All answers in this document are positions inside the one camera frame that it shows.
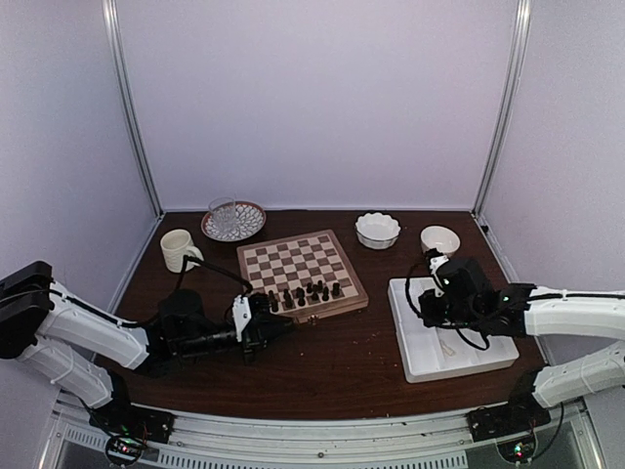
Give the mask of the wooden chess board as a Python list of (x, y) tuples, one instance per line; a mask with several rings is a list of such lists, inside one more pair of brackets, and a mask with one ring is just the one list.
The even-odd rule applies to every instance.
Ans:
[[(369, 298), (338, 238), (331, 230), (298, 234), (280, 239), (240, 246), (236, 249), (241, 275), (255, 292), (272, 290), (279, 301), (273, 313), (298, 323), (362, 310)], [(299, 307), (296, 289), (306, 291), (308, 282), (318, 285), (319, 301), (312, 302), (306, 292), (307, 305)], [(341, 284), (341, 295), (332, 296), (334, 282)], [(329, 300), (322, 301), (322, 290), (329, 288)], [(283, 290), (288, 288), (294, 307), (285, 308)]]

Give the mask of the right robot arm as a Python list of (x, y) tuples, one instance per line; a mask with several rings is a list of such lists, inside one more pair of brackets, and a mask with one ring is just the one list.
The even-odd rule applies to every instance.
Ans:
[(526, 373), (501, 409), (507, 430), (522, 430), (545, 409), (624, 383), (624, 295), (570, 291), (534, 283), (496, 290), (474, 258), (426, 252), (435, 285), (413, 310), (427, 327), (471, 329), (482, 337), (596, 336), (612, 344), (580, 359)]

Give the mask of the white foam tray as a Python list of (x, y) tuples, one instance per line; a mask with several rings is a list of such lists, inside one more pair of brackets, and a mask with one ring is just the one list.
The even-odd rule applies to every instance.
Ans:
[[(410, 296), (413, 302), (417, 302), (425, 290), (434, 286), (428, 277), (412, 279), (409, 287), (405, 286), (403, 278), (389, 281), (388, 297), (407, 382), (421, 383), (472, 375), (514, 364), (520, 353), (509, 337), (491, 337), (489, 348), (481, 351), (465, 343), (455, 331), (426, 327), (409, 307), (406, 297)], [(456, 351), (454, 357), (442, 352), (440, 340)]]

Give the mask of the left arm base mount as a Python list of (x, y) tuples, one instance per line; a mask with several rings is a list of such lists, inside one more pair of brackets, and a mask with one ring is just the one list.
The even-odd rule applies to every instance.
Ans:
[(119, 467), (136, 463), (149, 450), (149, 443), (167, 444), (175, 421), (171, 412), (134, 405), (85, 409), (89, 423), (108, 435), (104, 454)]

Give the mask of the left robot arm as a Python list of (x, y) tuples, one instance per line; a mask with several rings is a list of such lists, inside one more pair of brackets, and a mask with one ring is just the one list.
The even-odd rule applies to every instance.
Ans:
[(81, 399), (90, 423), (125, 437), (168, 441), (174, 416), (132, 405), (121, 376), (76, 352), (88, 349), (144, 376), (158, 377), (210, 353), (238, 347), (250, 362), (271, 340), (291, 331), (292, 319), (274, 313), (272, 295), (245, 292), (234, 298), (231, 319), (206, 318), (200, 295), (175, 287), (154, 317), (128, 321), (73, 296), (36, 261), (1, 280), (1, 357), (26, 362)]

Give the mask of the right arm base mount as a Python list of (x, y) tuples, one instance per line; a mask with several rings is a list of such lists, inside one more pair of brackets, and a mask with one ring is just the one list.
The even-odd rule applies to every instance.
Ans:
[(538, 448), (535, 430), (551, 422), (545, 408), (511, 404), (479, 407), (466, 418), (475, 443), (494, 440), (501, 458), (515, 465), (534, 457)]

